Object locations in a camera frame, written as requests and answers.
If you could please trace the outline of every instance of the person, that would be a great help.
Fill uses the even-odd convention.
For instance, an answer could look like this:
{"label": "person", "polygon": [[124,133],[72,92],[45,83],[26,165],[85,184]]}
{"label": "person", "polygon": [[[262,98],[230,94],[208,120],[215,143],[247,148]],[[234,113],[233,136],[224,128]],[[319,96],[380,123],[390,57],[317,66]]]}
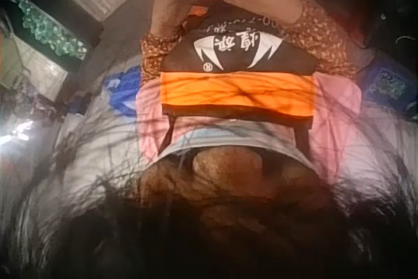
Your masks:
{"label": "person", "polygon": [[63,145],[35,172],[3,237],[10,274],[416,271],[416,126],[391,124],[407,130],[403,141],[385,134],[361,102],[346,37],[314,0],[155,0],[141,46],[141,170],[100,178],[28,231],[29,191],[76,158],[77,146]]}

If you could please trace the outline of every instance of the pink cloth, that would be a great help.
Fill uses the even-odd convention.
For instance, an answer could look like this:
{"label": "pink cloth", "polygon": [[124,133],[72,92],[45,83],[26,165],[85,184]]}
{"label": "pink cloth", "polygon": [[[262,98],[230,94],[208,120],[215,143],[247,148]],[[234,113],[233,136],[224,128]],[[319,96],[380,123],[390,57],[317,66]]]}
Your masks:
{"label": "pink cloth", "polygon": [[[360,112],[361,90],[353,81],[340,76],[315,73],[313,79],[317,97],[310,130],[312,159],[318,173],[333,183],[340,170],[344,147],[354,135],[353,117]],[[156,159],[169,130],[169,119],[162,112],[159,87],[159,79],[152,80],[137,95],[139,151],[150,163]],[[216,125],[221,121],[211,117],[178,118],[172,142],[197,127]],[[273,123],[265,125],[274,132]]]}

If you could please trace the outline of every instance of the dark hair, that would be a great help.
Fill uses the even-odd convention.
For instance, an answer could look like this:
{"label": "dark hair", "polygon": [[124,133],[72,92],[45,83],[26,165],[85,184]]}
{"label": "dark hair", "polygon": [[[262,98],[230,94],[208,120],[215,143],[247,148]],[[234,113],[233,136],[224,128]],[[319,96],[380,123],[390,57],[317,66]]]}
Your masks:
{"label": "dark hair", "polygon": [[[357,127],[370,142],[384,138],[371,124]],[[140,173],[114,167],[39,219],[36,195],[63,184],[80,147],[96,136],[67,139],[35,170],[2,235],[6,278],[407,278],[417,270],[415,178],[387,143],[376,149],[375,180],[318,187],[332,199],[325,207],[308,206],[309,193],[289,201],[222,191],[194,203],[154,195],[150,206],[133,191]],[[228,219],[212,221],[211,211]]]}

